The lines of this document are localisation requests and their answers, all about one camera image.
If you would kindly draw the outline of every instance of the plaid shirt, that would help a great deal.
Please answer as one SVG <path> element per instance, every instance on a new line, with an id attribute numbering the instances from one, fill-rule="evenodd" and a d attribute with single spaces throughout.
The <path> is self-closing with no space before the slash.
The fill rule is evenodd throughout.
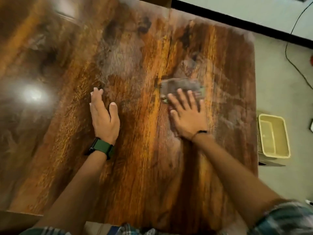
<path id="1" fill-rule="evenodd" d="M 116 229 L 112 229 L 108 235 L 142 235 L 139 229 L 124 224 Z M 154 228 L 143 235 L 165 235 L 167 233 L 157 232 Z M 313 212 L 297 201 L 289 201 L 275 206 L 271 211 L 264 214 L 253 227 L 247 232 L 248 235 L 313 235 Z M 60 229 L 52 227 L 30 228 L 20 235 L 70 235 Z"/>

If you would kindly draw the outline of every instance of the watch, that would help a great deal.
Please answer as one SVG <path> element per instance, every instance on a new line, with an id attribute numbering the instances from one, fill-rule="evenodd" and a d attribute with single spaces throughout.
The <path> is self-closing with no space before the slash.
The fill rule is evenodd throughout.
<path id="1" fill-rule="evenodd" d="M 95 140 L 92 142 L 89 150 L 85 153 L 85 155 L 90 155 L 94 151 L 100 151 L 106 154 L 106 159 L 110 160 L 114 154 L 114 146 L 101 140 L 100 138 L 96 137 Z"/>

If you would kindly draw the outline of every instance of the person's right hand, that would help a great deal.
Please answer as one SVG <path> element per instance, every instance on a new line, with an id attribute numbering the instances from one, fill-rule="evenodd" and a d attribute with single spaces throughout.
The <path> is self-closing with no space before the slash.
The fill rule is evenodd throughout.
<path id="1" fill-rule="evenodd" d="M 91 94 L 90 112 L 96 137 L 114 145 L 119 134 L 119 117 L 117 105 L 111 102 L 109 112 L 102 101 L 103 89 L 97 87 Z"/>
<path id="2" fill-rule="evenodd" d="M 191 140 L 193 136 L 199 130 L 207 130 L 207 120 L 205 115 L 204 100 L 200 100 L 200 112 L 191 90 L 188 91 L 189 101 L 183 93 L 182 89 L 177 90 L 181 99 L 182 105 L 173 94 L 168 94 L 168 98 L 174 105 L 176 110 L 171 110 L 171 116 L 174 119 L 175 127 L 178 134 L 188 140 Z"/>

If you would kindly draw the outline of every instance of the black stripe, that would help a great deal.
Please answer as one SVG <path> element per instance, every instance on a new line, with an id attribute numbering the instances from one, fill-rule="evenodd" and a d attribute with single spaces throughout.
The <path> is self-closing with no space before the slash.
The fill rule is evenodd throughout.
<path id="1" fill-rule="evenodd" d="M 229 15 L 225 15 L 216 11 L 211 11 L 209 9 L 198 7 L 198 6 L 183 2 L 183 1 L 172 0 L 171 7 L 180 11 L 188 12 L 190 14 L 208 18 L 214 21 L 227 24 L 227 25 L 253 31 L 259 34 L 273 37 L 275 39 L 281 39 L 283 41 L 288 41 L 290 43 L 298 44 L 298 45 L 313 49 L 312 40 L 305 39 L 305 38 L 295 36 L 295 35 L 291 35 L 286 32 L 275 30 L 269 27 L 261 26 L 259 24 L 252 23 L 249 21 L 244 21 L 244 20 L 229 16 Z"/>

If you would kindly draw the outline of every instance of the plastic bin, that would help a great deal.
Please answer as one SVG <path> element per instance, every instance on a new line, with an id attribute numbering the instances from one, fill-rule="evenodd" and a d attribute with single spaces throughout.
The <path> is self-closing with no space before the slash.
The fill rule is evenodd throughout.
<path id="1" fill-rule="evenodd" d="M 283 117 L 260 114 L 258 134 L 261 153 L 271 158 L 290 158 L 288 134 Z"/>

